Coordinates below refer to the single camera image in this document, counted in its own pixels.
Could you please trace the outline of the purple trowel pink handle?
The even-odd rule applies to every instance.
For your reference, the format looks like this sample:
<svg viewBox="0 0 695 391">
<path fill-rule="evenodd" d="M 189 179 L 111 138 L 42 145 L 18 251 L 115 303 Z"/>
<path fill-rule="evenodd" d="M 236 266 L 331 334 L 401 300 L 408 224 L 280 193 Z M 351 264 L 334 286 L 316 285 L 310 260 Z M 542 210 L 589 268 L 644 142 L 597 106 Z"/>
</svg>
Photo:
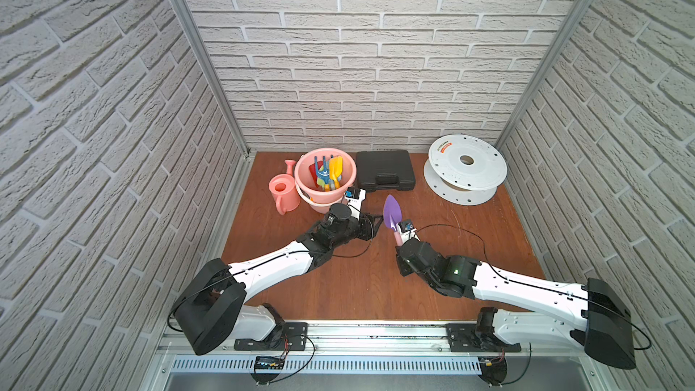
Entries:
<svg viewBox="0 0 695 391">
<path fill-rule="evenodd" d="M 392 195 L 388 195 L 383 208 L 384 224 L 394 232 L 396 245 L 402 246 L 403 232 L 400 223 L 403 221 L 401 207 Z"/>
</svg>

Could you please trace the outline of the pink plastic bucket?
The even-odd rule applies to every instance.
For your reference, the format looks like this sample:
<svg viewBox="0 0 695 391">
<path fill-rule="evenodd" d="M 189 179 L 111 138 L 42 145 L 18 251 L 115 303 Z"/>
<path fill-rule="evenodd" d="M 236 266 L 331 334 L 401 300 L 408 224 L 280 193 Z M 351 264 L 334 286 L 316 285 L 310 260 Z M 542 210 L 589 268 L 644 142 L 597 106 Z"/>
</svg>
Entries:
<svg viewBox="0 0 695 391">
<path fill-rule="evenodd" d="M 310 151 L 299 158 L 294 168 L 295 188 L 300 199 L 321 214 L 343 200 L 356 177 L 356 162 L 337 148 Z"/>
</svg>

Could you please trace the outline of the blue rake yellow handle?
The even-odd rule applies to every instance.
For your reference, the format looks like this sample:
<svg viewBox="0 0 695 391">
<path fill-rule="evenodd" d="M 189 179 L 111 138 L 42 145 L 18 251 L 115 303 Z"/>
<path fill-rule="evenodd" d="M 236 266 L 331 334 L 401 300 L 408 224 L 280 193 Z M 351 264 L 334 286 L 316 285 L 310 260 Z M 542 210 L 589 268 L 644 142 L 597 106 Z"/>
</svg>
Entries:
<svg viewBox="0 0 695 391">
<path fill-rule="evenodd" d="M 317 181 L 315 182 L 319 190 L 331 191 L 329 187 L 329 161 L 325 157 L 322 159 L 314 158 L 314 164 L 317 173 Z"/>
</svg>

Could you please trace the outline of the yellow plastic scoop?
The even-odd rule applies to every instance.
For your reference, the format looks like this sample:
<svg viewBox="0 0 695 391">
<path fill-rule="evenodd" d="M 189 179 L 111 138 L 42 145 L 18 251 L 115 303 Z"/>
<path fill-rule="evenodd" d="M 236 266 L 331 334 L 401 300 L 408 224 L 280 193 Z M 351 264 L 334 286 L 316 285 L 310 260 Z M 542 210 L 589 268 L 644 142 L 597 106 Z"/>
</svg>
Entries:
<svg viewBox="0 0 695 391">
<path fill-rule="evenodd" d="M 336 190 L 341 187 L 343 173 L 343 157 L 331 157 L 329 160 L 329 187 Z"/>
</svg>

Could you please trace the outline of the pink watering can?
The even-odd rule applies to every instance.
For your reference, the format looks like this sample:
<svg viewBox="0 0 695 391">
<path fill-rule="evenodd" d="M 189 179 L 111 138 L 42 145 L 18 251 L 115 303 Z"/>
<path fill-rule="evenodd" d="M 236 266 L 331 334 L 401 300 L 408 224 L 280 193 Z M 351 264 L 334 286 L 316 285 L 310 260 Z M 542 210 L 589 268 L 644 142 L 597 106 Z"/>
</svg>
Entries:
<svg viewBox="0 0 695 391">
<path fill-rule="evenodd" d="M 276 210 L 280 215 L 285 215 L 300 205 L 300 197 L 293 175 L 296 161 L 286 159 L 284 163 L 286 165 L 285 172 L 273 177 L 268 185 Z"/>
</svg>

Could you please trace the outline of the red shovel wooden handle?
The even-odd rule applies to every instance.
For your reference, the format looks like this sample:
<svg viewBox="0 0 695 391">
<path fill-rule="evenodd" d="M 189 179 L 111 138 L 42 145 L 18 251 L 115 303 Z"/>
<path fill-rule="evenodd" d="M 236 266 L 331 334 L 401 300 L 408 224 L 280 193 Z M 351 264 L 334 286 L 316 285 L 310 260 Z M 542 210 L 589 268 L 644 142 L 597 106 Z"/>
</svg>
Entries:
<svg viewBox="0 0 695 391">
<path fill-rule="evenodd" d="M 316 182 L 318 177 L 317 177 L 316 168 L 315 168 L 314 163 L 309 165 L 309 173 L 311 174 L 313 181 Z"/>
</svg>

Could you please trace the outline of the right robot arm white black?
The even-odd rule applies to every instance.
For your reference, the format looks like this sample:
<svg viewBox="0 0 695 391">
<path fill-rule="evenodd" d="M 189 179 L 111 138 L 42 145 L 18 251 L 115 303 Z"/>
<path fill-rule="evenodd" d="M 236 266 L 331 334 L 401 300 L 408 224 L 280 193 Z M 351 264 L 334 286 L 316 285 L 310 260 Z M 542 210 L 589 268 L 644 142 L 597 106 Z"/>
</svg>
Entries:
<svg viewBox="0 0 695 391">
<path fill-rule="evenodd" d="M 518 320 L 503 320 L 496 312 L 490 325 L 501 342 L 550 341 L 559 334 L 593 360 L 617 369 L 636 368 L 631 312 L 607 282 L 590 278 L 582 285 L 511 273 L 471 257 L 445 257 L 416 237 L 399 242 L 396 263 L 401 275 L 414 273 L 443 296 L 501 302 L 553 322 L 540 332 L 516 331 Z"/>
</svg>

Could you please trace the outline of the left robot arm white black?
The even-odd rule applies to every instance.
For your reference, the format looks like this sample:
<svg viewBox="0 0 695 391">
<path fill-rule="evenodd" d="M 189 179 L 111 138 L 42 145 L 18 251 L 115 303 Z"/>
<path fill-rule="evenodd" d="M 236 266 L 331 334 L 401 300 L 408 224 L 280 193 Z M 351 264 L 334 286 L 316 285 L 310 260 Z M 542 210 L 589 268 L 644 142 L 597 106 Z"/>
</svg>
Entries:
<svg viewBox="0 0 695 391">
<path fill-rule="evenodd" d="M 280 315 L 268 305 L 251 307 L 246 302 L 280 282 L 318 269 L 344 244 L 372 240 L 383 222 L 382 215 L 334 204 L 284 248 L 246 262 L 207 262 L 175 300 L 169 316 L 198 356 L 217 349 L 230 337 L 274 340 L 284 326 Z"/>
</svg>

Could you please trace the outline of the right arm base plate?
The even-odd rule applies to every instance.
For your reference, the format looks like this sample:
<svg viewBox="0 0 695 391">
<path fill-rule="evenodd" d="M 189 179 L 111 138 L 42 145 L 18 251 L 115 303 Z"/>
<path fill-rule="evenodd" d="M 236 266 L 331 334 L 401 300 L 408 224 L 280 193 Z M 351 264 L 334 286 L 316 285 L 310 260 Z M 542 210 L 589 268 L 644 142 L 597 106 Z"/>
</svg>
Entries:
<svg viewBox="0 0 695 391">
<path fill-rule="evenodd" d="M 451 352 L 521 352 L 519 343 L 503 342 L 491 328 L 480 327 L 475 323 L 448 323 L 445 325 L 445 332 Z"/>
</svg>

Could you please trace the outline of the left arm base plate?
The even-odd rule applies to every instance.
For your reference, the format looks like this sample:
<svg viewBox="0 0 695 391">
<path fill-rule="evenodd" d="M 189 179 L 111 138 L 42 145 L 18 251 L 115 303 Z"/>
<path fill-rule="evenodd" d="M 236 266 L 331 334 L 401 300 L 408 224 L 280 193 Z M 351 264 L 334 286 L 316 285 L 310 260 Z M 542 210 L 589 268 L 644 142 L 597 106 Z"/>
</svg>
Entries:
<svg viewBox="0 0 695 391">
<path fill-rule="evenodd" d="M 233 348 L 236 351 L 304 351 L 307 343 L 307 322 L 285 322 L 276 325 L 264 340 L 238 339 Z"/>
</svg>

